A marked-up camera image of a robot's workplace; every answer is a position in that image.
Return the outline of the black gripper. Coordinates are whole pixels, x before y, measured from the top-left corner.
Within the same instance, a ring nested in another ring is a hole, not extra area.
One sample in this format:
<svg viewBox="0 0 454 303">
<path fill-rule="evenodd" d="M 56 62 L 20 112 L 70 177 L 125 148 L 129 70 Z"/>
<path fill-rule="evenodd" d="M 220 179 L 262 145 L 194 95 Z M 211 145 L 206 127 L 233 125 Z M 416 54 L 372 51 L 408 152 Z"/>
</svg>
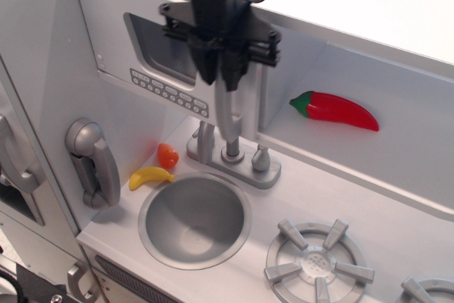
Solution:
<svg viewBox="0 0 454 303">
<path fill-rule="evenodd" d="M 276 66 L 281 34 L 261 19 L 252 4 L 263 0 L 189 0 L 164 3 L 163 29 L 171 38 L 187 42 L 201 78 L 212 85 L 221 75 L 226 91 L 238 89 L 250 61 Z"/>
</svg>

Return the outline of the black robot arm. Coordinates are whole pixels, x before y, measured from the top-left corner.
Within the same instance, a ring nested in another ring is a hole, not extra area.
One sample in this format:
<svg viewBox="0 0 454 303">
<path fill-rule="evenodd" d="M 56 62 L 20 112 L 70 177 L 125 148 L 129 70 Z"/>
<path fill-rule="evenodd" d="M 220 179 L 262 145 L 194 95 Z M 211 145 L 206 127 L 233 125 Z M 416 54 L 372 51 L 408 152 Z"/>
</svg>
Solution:
<svg viewBox="0 0 454 303">
<path fill-rule="evenodd" d="M 166 3 L 165 35 L 184 41 L 207 84 L 221 76 L 226 91 L 237 90 L 250 62 L 276 66 L 281 35 L 252 5 L 264 0 L 189 0 Z"/>
</svg>

